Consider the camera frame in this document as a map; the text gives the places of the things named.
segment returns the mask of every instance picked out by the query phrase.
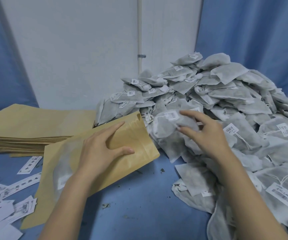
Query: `white vertical pipe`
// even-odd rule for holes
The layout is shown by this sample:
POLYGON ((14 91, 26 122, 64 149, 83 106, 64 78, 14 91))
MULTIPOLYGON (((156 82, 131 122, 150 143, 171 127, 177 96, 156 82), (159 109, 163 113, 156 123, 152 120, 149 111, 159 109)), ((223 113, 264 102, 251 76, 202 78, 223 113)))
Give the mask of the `white vertical pipe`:
MULTIPOLYGON (((137 0, 137 54, 142 54, 142 0, 137 0)), ((142 72, 142 58, 137 58, 138 74, 142 72)))

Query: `blue table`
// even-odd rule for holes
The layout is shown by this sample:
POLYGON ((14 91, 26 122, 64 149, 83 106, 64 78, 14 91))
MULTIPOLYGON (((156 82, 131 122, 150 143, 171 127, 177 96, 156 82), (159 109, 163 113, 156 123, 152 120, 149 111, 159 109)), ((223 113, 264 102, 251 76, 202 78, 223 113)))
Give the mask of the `blue table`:
MULTIPOLYGON (((88 198, 79 239, 207 239, 210 214, 187 206, 171 191, 172 183, 179 178, 174 165, 183 160, 171 164, 162 150, 160 154, 158 159, 88 198), (102 209, 102 204, 108 203, 110 207, 102 209)), ((0 154, 0 183, 10 185, 41 172, 43 160, 31 174, 17 175, 29 158, 0 154)), ((37 189, 35 184, 6 199, 17 203, 34 196, 37 189)), ((13 225, 19 228, 21 220, 13 225)), ((37 239, 42 228, 40 225, 21 230, 21 240, 37 239)))

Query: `white wall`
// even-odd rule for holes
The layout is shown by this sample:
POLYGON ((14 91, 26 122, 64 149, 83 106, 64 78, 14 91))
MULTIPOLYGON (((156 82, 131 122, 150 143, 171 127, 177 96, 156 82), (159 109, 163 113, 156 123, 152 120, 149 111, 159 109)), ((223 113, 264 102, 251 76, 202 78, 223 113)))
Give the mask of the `white wall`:
MULTIPOLYGON (((41 108, 94 109, 137 75, 137 0, 1 0, 41 108)), ((143 0, 143 69, 194 51, 201 0, 143 0)))

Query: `brown paper bag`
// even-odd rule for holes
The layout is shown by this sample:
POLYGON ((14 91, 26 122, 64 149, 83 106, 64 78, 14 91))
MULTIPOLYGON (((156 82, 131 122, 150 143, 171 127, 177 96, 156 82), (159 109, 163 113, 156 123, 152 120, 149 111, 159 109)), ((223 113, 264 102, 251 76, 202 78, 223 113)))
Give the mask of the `brown paper bag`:
POLYGON ((47 145, 44 151, 41 181, 35 194, 35 197, 38 198, 37 205, 34 213, 24 219, 21 229, 43 224, 50 216, 55 206, 53 170, 64 148, 75 145, 70 152, 70 166, 72 171, 75 172, 78 167, 83 140, 90 137, 93 133, 120 121, 125 121, 125 124, 109 139, 108 148, 116 149, 124 145, 130 146, 135 150, 135 154, 125 155, 115 160, 94 182, 89 195, 109 186, 159 157, 159 152, 151 141, 139 112, 111 121, 65 141, 47 145))
POLYGON ((13 104, 0 111, 0 137, 74 136, 92 129, 94 110, 51 110, 13 104))

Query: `person's left hand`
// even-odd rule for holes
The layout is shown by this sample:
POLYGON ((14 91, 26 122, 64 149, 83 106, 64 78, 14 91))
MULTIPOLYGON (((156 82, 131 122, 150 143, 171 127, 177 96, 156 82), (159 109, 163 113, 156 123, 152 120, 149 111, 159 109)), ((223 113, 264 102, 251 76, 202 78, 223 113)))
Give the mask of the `person's left hand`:
POLYGON ((82 175, 87 182, 91 183, 91 181, 103 173, 117 157, 134 153, 134 150, 128 146, 114 150, 110 150, 106 146, 107 139, 123 124, 124 121, 112 125, 109 128, 102 129, 84 140, 76 173, 82 175))

